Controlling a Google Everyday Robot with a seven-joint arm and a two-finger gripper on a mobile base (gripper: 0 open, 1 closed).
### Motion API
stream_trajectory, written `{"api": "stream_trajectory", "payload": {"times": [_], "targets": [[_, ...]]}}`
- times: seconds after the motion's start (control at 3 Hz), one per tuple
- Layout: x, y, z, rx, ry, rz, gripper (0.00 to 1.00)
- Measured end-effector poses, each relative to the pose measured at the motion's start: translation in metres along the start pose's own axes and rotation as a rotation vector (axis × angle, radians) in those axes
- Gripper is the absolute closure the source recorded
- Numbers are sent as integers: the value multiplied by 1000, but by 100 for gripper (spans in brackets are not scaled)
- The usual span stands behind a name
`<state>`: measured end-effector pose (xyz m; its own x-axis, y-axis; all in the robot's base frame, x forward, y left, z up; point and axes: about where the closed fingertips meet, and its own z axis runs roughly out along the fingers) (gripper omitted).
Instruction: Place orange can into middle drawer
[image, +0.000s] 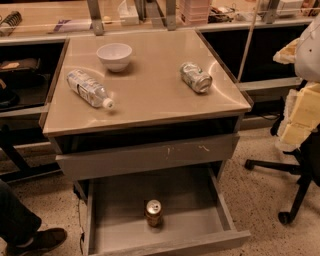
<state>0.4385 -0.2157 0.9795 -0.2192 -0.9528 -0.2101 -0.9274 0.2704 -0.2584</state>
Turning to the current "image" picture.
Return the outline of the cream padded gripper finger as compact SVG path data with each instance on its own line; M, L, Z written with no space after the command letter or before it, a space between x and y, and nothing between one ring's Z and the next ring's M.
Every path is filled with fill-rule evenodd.
M286 97L284 119L278 129L280 147L299 147L320 124L320 84L308 82Z
M273 60L280 64L294 64L296 61L296 51L299 39L296 38L280 49L273 56Z

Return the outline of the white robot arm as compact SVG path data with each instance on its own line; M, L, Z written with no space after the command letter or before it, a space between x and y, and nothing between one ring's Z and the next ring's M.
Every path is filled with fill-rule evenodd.
M293 63L296 76L307 81L302 89L289 90L284 119L277 131L277 147L291 151L300 147L320 124L320 16L299 38L277 51L273 60Z

